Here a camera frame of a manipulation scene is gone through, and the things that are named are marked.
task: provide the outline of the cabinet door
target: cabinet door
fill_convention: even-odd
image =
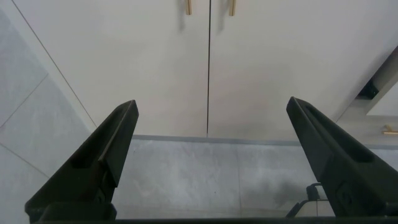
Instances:
[[[134,134],[206,136],[209,1],[15,3],[96,125],[135,99]]]
[[[335,121],[398,44],[398,1],[211,2],[208,136],[296,139],[291,96]]]

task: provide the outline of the white cabinet door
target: white cabinet door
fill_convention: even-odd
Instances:
[[[135,134],[206,136],[209,1],[14,2],[96,125],[135,99]]]
[[[333,120],[398,44],[398,1],[211,2],[208,136],[296,139],[291,96]]]

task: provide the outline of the gray tile wall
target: gray tile wall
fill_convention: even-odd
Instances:
[[[0,10],[0,223],[28,223],[26,201],[89,134]]]

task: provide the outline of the gold handle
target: gold handle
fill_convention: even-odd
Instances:
[[[192,2],[191,0],[185,0],[185,13],[192,15]]]
[[[385,125],[387,131],[383,131],[383,134],[398,134],[398,131],[393,131],[391,126],[388,124]]]
[[[229,16],[235,16],[236,0],[229,0]]]

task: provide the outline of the wall tile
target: wall tile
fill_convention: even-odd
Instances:
[[[25,203],[48,177],[0,145],[0,223],[29,223]]]
[[[51,176],[90,135],[50,77],[0,128],[0,142]]]
[[[0,126],[47,75],[0,10]]]

